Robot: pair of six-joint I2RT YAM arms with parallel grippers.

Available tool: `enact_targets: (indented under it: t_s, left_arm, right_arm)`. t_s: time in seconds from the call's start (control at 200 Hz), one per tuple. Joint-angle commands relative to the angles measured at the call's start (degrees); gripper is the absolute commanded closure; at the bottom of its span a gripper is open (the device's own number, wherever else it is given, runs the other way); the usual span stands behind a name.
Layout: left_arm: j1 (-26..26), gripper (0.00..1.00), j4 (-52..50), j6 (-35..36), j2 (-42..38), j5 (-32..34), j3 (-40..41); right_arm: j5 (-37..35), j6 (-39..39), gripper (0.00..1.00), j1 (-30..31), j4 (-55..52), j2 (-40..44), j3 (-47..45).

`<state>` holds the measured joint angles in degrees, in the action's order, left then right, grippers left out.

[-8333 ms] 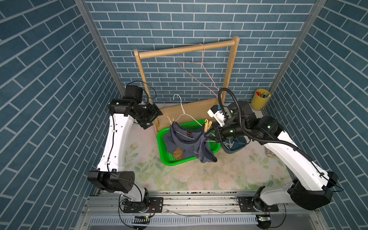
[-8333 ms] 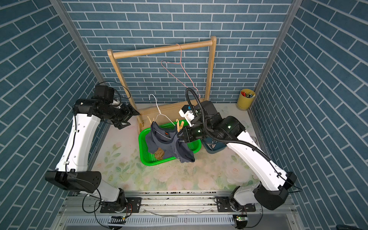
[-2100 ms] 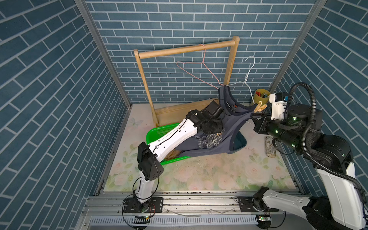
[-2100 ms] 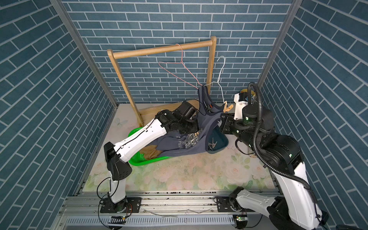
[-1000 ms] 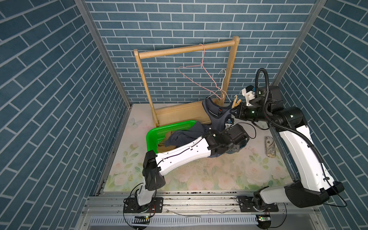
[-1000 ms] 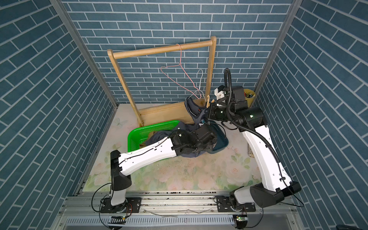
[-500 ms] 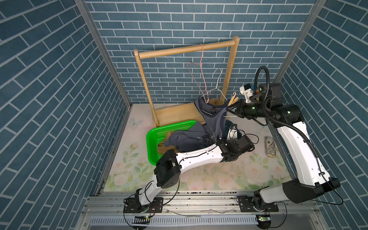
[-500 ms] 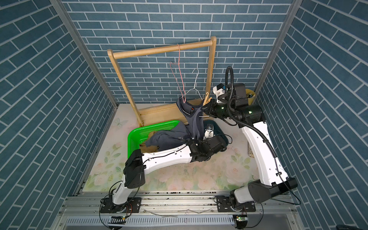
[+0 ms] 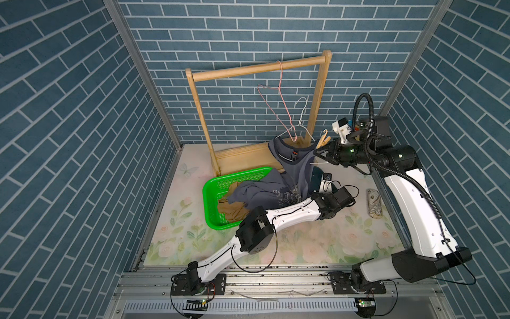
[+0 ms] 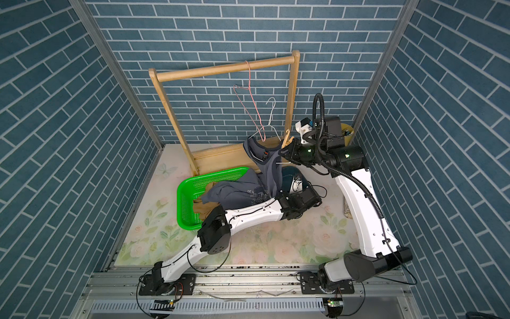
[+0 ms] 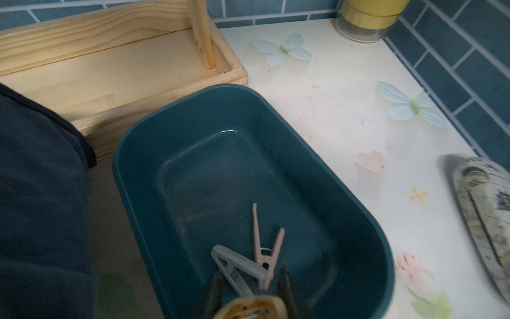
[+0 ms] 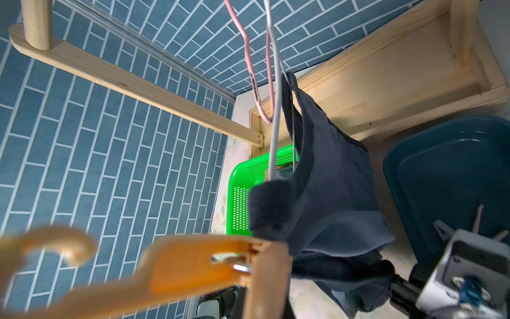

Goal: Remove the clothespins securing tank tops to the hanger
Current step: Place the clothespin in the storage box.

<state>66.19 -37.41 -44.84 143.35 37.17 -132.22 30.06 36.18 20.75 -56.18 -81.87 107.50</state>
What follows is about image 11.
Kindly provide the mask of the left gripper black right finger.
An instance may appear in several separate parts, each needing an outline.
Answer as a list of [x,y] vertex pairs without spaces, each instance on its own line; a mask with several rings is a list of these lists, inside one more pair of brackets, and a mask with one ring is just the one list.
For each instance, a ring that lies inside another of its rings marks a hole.
[[277,281],[278,296],[284,301],[289,319],[314,319],[315,316],[296,285],[292,283],[288,267],[283,264]]

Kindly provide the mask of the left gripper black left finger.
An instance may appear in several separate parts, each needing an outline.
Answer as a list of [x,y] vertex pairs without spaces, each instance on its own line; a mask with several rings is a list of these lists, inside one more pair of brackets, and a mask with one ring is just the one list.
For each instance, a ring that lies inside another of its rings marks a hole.
[[213,319],[223,306],[223,287],[224,275],[217,270],[209,277],[187,318]]

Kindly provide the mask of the dark grey tank top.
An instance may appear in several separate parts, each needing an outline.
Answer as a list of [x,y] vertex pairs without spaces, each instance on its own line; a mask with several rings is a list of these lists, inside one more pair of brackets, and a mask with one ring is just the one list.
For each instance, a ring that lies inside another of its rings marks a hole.
[[88,171],[67,120],[1,87],[1,317],[92,318]]

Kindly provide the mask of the wooden clothespin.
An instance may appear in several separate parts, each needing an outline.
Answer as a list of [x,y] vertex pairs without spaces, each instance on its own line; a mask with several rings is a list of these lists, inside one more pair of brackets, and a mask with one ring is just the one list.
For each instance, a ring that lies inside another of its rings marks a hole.
[[258,295],[234,299],[224,305],[213,319],[288,319],[284,301],[277,296]]

